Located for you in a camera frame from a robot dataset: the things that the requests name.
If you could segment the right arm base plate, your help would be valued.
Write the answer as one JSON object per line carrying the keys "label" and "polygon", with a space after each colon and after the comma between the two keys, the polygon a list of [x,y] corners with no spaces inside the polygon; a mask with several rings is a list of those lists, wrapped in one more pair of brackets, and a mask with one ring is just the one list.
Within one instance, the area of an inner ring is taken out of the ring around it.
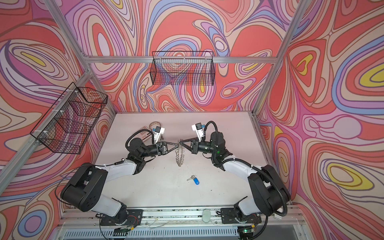
{"label": "right arm base plate", "polygon": [[242,214],[242,212],[235,208],[221,208],[217,211],[217,214],[221,217],[223,224],[253,224],[258,225],[262,222],[259,215],[250,214],[248,216]]}

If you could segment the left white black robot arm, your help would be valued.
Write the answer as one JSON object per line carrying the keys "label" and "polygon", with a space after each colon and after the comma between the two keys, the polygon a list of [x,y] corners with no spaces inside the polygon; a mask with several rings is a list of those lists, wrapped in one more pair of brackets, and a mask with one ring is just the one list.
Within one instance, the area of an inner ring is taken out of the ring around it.
{"label": "left white black robot arm", "polygon": [[103,195],[105,183],[140,173],[153,160],[176,150],[179,145],[160,141],[164,129],[138,130],[126,141],[128,156],[109,165],[82,164],[69,179],[60,193],[61,201],[82,212],[96,212],[103,226],[128,224],[127,206],[116,199]]}

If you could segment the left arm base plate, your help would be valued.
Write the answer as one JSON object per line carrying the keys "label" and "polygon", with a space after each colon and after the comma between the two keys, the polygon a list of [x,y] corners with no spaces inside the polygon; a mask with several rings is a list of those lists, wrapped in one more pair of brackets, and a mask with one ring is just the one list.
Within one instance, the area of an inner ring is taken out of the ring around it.
{"label": "left arm base plate", "polygon": [[131,226],[135,227],[141,224],[144,210],[127,209],[119,212],[115,217],[102,214],[100,218],[101,226]]}

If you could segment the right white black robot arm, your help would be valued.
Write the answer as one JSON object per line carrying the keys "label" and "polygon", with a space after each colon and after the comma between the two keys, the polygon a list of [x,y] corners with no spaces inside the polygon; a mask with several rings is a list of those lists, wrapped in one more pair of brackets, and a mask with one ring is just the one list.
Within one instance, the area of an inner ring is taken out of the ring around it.
{"label": "right white black robot arm", "polygon": [[191,154],[210,154],[213,166],[248,182],[252,196],[244,197],[234,204],[237,219],[253,214],[266,217],[274,214],[284,217],[288,214],[291,195],[274,167],[257,167],[235,157],[226,148],[224,135],[213,121],[206,125],[192,125],[192,129],[197,137],[181,140],[179,145]]}

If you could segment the metal disc key ring holder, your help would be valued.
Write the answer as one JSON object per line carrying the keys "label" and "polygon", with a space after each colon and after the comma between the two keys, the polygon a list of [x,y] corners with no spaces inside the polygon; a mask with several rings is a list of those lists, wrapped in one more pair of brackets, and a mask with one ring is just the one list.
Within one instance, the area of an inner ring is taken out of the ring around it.
{"label": "metal disc key ring holder", "polygon": [[178,140],[178,148],[175,151],[175,153],[176,153],[176,163],[179,167],[181,167],[184,163],[184,158],[185,158],[184,152],[185,151],[184,151],[184,147],[181,145],[181,140]]}

